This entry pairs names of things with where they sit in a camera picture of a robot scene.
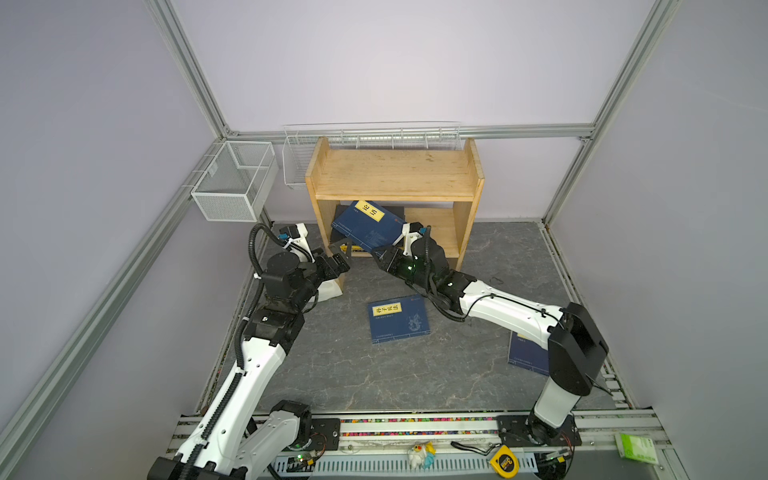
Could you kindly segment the dark wolf cover book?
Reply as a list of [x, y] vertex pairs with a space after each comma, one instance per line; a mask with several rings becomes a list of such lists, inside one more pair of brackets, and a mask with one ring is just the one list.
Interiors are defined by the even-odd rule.
[[336, 242], [343, 238], [355, 238], [355, 231], [359, 226], [358, 215], [353, 212], [350, 205], [337, 205], [334, 219], [331, 222], [330, 241]]

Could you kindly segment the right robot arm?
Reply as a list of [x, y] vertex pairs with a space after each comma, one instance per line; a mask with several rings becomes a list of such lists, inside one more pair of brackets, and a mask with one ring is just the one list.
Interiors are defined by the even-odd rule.
[[548, 355], [548, 378], [527, 419], [524, 437], [551, 445], [583, 397], [591, 394], [609, 347], [583, 305], [547, 305], [503, 292], [453, 269], [442, 247], [427, 235], [406, 250], [381, 246], [371, 251], [384, 272], [424, 296], [446, 318], [486, 320], [535, 343]]

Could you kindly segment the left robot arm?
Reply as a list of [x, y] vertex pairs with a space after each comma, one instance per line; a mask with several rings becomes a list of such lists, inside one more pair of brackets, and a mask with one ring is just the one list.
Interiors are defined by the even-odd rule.
[[258, 288], [233, 338], [234, 364], [195, 430], [173, 457], [155, 460], [150, 479], [256, 479], [283, 450], [312, 441], [312, 415], [305, 404], [280, 401], [260, 426], [253, 415], [306, 314], [334, 297], [331, 285], [350, 265], [339, 253], [312, 248], [302, 223], [279, 231], [258, 223], [250, 235], [260, 232], [281, 250], [261, 263], [255, 247], [248, 247]]

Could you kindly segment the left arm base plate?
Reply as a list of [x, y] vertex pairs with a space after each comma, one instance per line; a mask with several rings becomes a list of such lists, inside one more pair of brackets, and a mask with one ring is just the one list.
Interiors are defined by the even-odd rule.
[[294, 442], [286, 451], [337, 451], [341, 440], [341, 419], [338, 417], [313, 418], [308, 437]]

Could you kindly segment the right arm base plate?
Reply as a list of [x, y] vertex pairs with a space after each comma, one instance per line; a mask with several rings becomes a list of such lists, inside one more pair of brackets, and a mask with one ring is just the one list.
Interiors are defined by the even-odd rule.
[[577, 447], [582, 439], [573, 414], [560, 427], [551, 427], [533, 414], [508, 414], [496, 418], [498, 435], [507, 447]]

